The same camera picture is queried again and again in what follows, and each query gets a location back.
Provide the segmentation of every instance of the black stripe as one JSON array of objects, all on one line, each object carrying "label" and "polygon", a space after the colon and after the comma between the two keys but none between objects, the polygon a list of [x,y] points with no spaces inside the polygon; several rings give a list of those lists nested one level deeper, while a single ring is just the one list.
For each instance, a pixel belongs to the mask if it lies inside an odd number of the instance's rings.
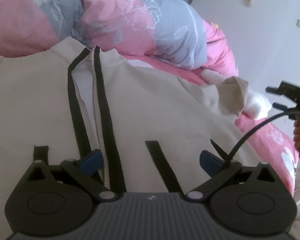
[{"label": "black stripe", "polygon": [[49,165],[48,151],[49,151],[48,146],[34,146],[33,161],[41,160],[46,165]]},{"label": "black stripe", "polygon": [[112,119],[106,97],[105,83],[100,62],[100,48],[96,47],[94,52],[94,68],[97,76],[97,95],[101,116],[103,141],[108,158],[110,188],[115,193],[126,192],[123,171],[119,152],[115,143]]},{"label": "black stripe", "polygon": [[146,145],[168,191],[182,193],[178,179],[164,156],[160,144],[157,141],[146,141]]},{"label": "black stripe", "polygon": [[68,68],[68,96],[69,96],[69,105],[72,116],[72,122],[74,127],[75,137],[77,139],[77,144],[79,148],[80,157],[84,157],[86,154],[91,152],[90,142],[87,135],[86,127],[82,118],[79,102],[77,95],[75,93],[74,81],[72,78],[72,71],[75,67],[83,61],[87,55],[90,54],[90,51],[85,48],[80,55],[70,64]]}]

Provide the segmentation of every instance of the white plush object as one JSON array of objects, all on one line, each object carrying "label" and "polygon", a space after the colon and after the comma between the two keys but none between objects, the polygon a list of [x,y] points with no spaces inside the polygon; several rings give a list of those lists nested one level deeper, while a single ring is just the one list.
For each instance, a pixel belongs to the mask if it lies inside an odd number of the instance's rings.
[{"label": "white plush object", "polygon": [[[201,77],[211,85],[221,84],[227,79],[227,77],[210,69],[205,69],[202,71]],[[270,111],[271,107],[271,103],[265,95],[255,92],[249,88],[247,101],[243,109],[243,112],[248,117],[253,120],[266,118],[268,117],[268,112]]]}]

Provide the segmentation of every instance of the bedding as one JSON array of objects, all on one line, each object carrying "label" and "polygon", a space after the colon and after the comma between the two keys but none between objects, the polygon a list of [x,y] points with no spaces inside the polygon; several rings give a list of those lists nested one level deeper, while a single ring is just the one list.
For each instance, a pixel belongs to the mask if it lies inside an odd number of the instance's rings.
[{"label": "bedding", "polygon": [[[200,76],[205,68],[227,77],[239,74],[224,33],[180,0],[0,0],[0,56],[46,51],[68,36],[89,48],[116,48],[127,59],[141,60],[197,85],[206,83]],[[256,124],[244,115],[236,122],[242,133]],[[269,127],[249,142],[293,194],[298,152],[290,138],[274,125]]]}]

